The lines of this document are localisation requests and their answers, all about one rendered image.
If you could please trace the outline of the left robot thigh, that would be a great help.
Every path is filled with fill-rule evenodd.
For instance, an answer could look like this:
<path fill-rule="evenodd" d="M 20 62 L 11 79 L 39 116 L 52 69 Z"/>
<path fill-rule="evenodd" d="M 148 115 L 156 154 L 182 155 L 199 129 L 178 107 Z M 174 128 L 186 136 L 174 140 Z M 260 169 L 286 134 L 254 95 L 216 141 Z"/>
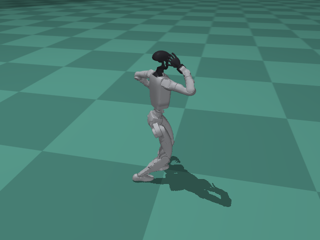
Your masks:
<path fill-rule="evenodd" d="M 147 115 L 147 117 L 148 117 L 148 115 Z M 163 114 L 162 114 L 162 118 L 163 118 L 163 121 L 162 121 L 161 125 L 163 125 L 166 128 L 166 130 L 169 133 L 169 136 L 171 138 L 171 143 L 173 145 L 173 143 L 174 143 L 174 135 L 173 135 L 172 128 L 171 128 L 168 120 L 165 118 L 165 116 Z"/>

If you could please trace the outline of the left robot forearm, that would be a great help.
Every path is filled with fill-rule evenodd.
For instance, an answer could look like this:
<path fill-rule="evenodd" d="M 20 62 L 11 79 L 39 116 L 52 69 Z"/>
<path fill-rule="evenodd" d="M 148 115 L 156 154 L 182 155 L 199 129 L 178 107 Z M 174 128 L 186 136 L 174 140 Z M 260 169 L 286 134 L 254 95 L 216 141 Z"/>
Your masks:
<path fill-rule="evenodd" d="M 139 82 L 141 82 L 144 86 L 146 86 L 150 89 L 150 81 L 148 79 L 141 78 L 141 80 Z"/>

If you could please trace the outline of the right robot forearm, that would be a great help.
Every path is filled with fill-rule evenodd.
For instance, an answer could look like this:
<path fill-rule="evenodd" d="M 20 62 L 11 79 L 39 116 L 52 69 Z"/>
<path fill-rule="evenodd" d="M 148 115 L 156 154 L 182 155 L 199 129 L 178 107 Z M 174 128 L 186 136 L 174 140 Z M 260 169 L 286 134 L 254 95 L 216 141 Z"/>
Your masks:
<path fill-rule="evenodd" d="M 194 79 L 192 78 L 190 70 L 186 69 L 183 65 L 179 68 L 185 80 L 186 91 L 192 93 L 194 91 Z"/>

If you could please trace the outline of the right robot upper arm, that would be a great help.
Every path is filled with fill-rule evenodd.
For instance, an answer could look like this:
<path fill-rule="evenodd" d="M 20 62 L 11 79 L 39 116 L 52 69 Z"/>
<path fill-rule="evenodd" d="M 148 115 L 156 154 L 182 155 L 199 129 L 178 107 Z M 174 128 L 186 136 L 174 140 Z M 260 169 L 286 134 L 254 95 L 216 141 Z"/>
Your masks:
<path fill-rule="evenodd" d="M 187 96 L 193 96 L 196 93 L 195 87 L 194 91 L 189 93 L 182 84 L 176 83 L 171 79 L 163 79 L 163 81 L 161 82 L 161 86 L 168 91 L 178 92 Z"/>

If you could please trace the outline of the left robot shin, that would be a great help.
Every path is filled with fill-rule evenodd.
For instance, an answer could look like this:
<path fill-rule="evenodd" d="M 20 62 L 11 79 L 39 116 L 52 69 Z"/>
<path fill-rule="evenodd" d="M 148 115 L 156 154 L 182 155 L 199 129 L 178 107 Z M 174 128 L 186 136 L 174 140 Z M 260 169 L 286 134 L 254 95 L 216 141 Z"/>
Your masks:
<path fill-rule="evenodd" d="M 173 147 L 173 145 L 174 145 L 174 142 L 175 142 L 175 141 L 173 141 L 172 147 Z M 161 153 L 161 152 L 164 152 L 164 150 L 162 149 L 162 147 L 161 147 L 161 145 L 160 145 L 159 151 L 157 152 L 157 154 L 158 154 L 157 157 L 160 156 L 160 153 Z"/>

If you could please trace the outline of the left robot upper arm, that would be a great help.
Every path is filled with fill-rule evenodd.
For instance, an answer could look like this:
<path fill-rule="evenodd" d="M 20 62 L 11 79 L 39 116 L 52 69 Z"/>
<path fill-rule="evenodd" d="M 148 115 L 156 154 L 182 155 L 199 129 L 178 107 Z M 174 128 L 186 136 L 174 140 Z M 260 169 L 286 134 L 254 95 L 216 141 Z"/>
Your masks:
<path fill-rule="evenodd" d="M 144 70 L 144 71 L 137 71 L 134 74 L 134 79 L 137 81 L 140 81 L 142 78 L 144 79 L 149 79 L 150 78 L 150 74 L 154 72 L 154 70 L 150 69 L 150 70 Z"/>

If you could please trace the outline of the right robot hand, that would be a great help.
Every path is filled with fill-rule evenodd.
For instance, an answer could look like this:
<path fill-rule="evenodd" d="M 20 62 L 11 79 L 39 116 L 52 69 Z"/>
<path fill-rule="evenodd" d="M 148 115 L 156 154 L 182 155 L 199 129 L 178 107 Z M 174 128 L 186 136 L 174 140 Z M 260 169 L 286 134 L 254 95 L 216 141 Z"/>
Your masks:
<path fill-rule="evenodd" d="M 172 55 L 175 57 L 173 57 Z M 166 63 L 165 65 L 167 65 L 167 66 L 172 66 L 172 67 L 174 67 L 174 68 L 177 68 L 177 70 L 181 73 L 181 74 L 183 74 L 180 70 L 179 70 L 179 68 L 181 67 L 181 66 L 184 66 L 183 64 L 181 64 L 180 63 L 180 60 L 179 60 L 179 58 L 172 52 L 171 54 L 169 54 L 170 56 L 168 56 L 168 58 L 171 60 L 169 60 L 168 58 L 167 58 L 167 61 L 168 62 L 170 62 L 170 64 L 168 64 L 168 63 Z M 185 66 L 184 66 L 185 67 Z M 185 67 L 186 68 L 186 67 Z"/>

